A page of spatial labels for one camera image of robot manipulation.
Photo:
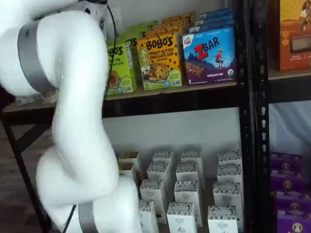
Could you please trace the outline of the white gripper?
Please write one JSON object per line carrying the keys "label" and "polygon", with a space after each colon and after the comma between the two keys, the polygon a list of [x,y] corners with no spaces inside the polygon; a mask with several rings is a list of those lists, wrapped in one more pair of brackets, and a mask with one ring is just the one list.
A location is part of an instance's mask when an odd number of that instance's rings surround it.
{"label": "white gripper", "polygon": [[83,9],[85,13],[91,15],[91,17],[97,22],[104,37],[107,37],[105,29],[105,18],[107,13],[107,0],[82,0]]}

